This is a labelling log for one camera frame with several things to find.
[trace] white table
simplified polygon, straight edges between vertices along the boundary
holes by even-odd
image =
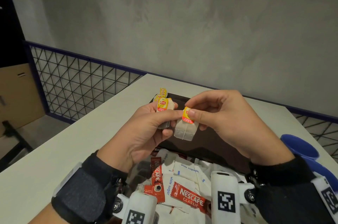
[[[0,223],[28,223],[50,202],[54,188],[69,171],[104,145],[160,87],[189,98],[208,90],[145,75],[0,173]],[[285,107],[253,99],[247,101],[279,137],[290,133],[312,144],[320,153],[318,162],[338,177],[338,164]]]

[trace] floor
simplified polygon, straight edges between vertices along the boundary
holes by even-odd
[[[69,125],[70,124],[64,123],[50,116],[43,116],[19,128],[17,131],[32,146],[33,149],[36,149],[50,138],[63,131]],[[0,158],[10,151],[17,143],[18,141],[14,137],[0,137]],[[13,159],[11,164],[20,158],[23,158],[27,155],[27,153],[27,150],[22,150],[21,153]]]

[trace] geometric metal partition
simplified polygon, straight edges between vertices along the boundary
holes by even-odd
[[[79,120],[144,74],[36,46],[30,46],[30,49],[50,113],[73,121]]]
[[[302,115],[294,114],[294,116],[338,162],[338,124]]]

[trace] blue plastic container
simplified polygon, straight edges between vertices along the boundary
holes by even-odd
[[[330,172],[328,169],[326,169],[323,165],[320,163],[310,159],[303,157],[305,162],[310,167],[311,171],[319,173],[320,175],[323,175],[326,177],[328,183],[330,184],[332,190],[337,193],[338,192],[338,179],[336,176],[333,175],[332,172]]]
[[[289,150],[300,156],[304,156],[313,160],[319,158],[318,151],[308,142],[291,134],[283,134],[281,141],[289,148]]]

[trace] person's right hand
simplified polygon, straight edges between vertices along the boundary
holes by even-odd
[[[288,162],[294,155],[260,119],[238,91],[211,90],[192,97],[188,116],[208,126],[228,144],[255,164],[275,165]]]

